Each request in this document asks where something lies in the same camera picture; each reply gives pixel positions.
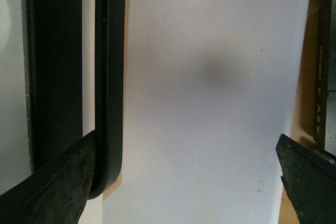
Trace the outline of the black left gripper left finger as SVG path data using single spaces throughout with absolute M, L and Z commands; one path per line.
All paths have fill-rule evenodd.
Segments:
M 95 169 L 90 132 L 1 195 L 1 223 L 78 223 Z

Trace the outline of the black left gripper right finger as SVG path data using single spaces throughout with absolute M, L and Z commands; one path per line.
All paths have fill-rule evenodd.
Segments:
M 281 181 L 300 223 L 335 223 L 335 156 L 282 134 L 276 145 Z

